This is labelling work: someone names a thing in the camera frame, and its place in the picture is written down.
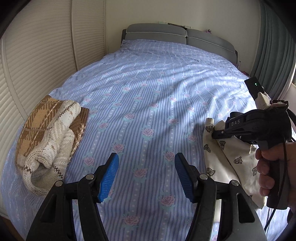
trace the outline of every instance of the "brown plaid knit fabric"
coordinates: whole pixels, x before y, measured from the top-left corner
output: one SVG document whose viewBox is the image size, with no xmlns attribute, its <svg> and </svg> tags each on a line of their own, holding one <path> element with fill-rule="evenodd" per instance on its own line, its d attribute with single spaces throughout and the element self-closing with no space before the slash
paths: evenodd
<svg viewBox="0 0 296 241">
<path fill-rule="evenodd" d="M 37 191 L 30 191 L 37 195 L 44 196 L 50 190 L 55 181 L 63 179 L 66 166 L 69 163 L 81 140 L 83 131 L 86 126 L 88 113 L 89 109 L 80 107 L 80 105 L 75 101 L 61 101 L 54 99 L 49 95 L 45 96 L 32 111 L 22 129 L 22 133 L 19 137 L 16 150 L 17 168 L 19 169 L 23 177 L 24 172 L 29 172 L 32 175 L 32 184 L 35 186 L 34 188 L 37 189 Z M 65 114 L 68 114 L 72 118 L 74 118 L 74 115 L 76 115 L 70 126 L 63 125 L 62 118 L 63 116 L 65 116 Z M 62 161 L 59 165 L 55 162 L 52 162 L 51 166 L 39 165 L 38 163 L 38 168 L 33 170 L 33 168 L 29 167 L 29 165 L 26 164 L 26 162 L 28 162 L 27 157 L 32 151 L 34 151 L 41 145 L 40 143 L 45 138 L 44 135 L 52 131 L 51 125 L 53 124 L 53 122 L 55 122 L 55 120 L 58 120 L 61 123 L 61 126 L 64 128 L 63 132 L 61 133 L 61 135 L 63 136 L 60 138 L 60 140 L 62 140 L 63 138 L 66 138 L 68 140 L 65 140 L 65 143 L 61 141 L 57 146 L 60 148 L 71 147 L 70 150 L 67 151 L 69 152 L 68 163 Z M 54 147 L 55 145 L 51 145 L 51 148 L 53 148 L 52 150 L 55 154 L 61 152 L 60 150 L 55 150 Z M 45 177 L 46 175 L 48 175 L 48 172 L 51 172 L 51 175 L 54 175 L 55 177 Z M 38 192 L 38 189 L 44 189 L 46 191 L 42 191 L 41 194 L 40 192 Z"/>
</svg>

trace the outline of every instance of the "black cable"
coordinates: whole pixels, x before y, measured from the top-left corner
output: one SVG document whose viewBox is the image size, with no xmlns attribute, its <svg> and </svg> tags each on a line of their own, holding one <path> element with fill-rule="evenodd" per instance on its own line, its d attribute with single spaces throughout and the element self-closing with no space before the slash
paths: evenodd
<svg viewBox="0 0 296 241">
<path fill-rule="evenodd" d="M 283 174 L 283 179 L 282 179 L 282 181 L 281 181 L 281 187 L 280 187 L 280 190 L 279 190 L 279 200 L 280 200 L 280 198 L 281 198 L 281 193 L 283 192 L 284 181 L 285 181 L 285 178 L 286 178 L 287 167 L 288 167 L 288 162 L 287 162 L 287 150 L 286 150 L 286 142 L 285 142 L 285 141 L 283 142 L 283 146 L 284 146 L 284 162 L 285 162 L 285 164 L 284 164 L 284 174 Z M 267 221 L 267 223 L 266 223 L 266 225 L 265 225 L 265 227 L 264 227 L 264 231 L 265 231 L 265 232 L 266 232 L 266 229 L 267 229 L 267 227 L 269 226 L 269 224 L 270 224 L 270 222 L 271 222 L 272 217 L 274 216 L 275 211 L 276 211 L 276 208 L 272 211 L 271 216 L 270 216 L 270 218 L 268 219 L 268 221 Z"/>
</svg>

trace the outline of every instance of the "headboard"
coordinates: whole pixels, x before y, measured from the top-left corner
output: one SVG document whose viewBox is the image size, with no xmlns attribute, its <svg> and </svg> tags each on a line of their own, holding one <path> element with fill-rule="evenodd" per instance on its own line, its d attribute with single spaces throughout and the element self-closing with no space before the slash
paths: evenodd
<svg viewBox="0 0 296 241">
<path fill-rule="evenodd" d="M 122 31 L 121 42 L 136 39 L 151 39 L 187 44 L 218 54 L 233 64 L 237 64 L 237 51 L 234 46 L 220 37 L 179 26 L 159 23 L 136 23 Z"/>
</svg>

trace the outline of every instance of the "bed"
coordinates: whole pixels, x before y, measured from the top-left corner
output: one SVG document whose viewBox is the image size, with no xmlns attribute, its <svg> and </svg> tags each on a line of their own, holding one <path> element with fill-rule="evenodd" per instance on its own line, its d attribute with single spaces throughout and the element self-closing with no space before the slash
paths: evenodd
<svg viewBox="0 0 296 241">
<path fill-rule="evenodd" d="M 244 84 L 247 76 L 231 63 L 236 54 L 230 43 L 217 42 L 211 35 L 204 39 L 197 30 L 163 26 L 127 28 L 121 49 L 76 72 L 50 93 L 90 109 L 66 182 L 93 172 L 111 152 L 119 155 L 113 187 L 98 205 L 110 241 L 185 240 L 195 208 L 183 193 L 174 154 L 182 152 L 205 172 L 205 119 L 217 123 L 231 111 L 255 108 Z M 227 45 L 219 49 L 222 43 Z M 11 222 L 25 238 L 43 199 L 24 187 L 14 164 L 16 143 L 17 138 L 4 165 L 1 192 Z M 265 225 L 270 209 L 257 213 Z M 268 240 L 285 228 L 287 213 L 276 211 Z M 77 240 L 83 240 L 76 200 L 73 215 Z M 214 224 L 211 240 L 217 238 L 218 226 Z"/>
</svg>

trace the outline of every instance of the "gray curtain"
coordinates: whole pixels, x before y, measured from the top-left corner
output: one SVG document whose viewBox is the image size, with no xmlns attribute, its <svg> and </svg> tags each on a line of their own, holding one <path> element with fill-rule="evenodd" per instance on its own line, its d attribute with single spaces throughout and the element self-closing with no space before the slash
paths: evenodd
<svg viewBox="0 0 296 241">
<path fill-rule="evenodd" d="M 277 14 L 260 1 L 259 46 L 251 76 L 256 76 L 271 98 L 285 87 L 294 60 L 295 43 Z"/>
</svg>

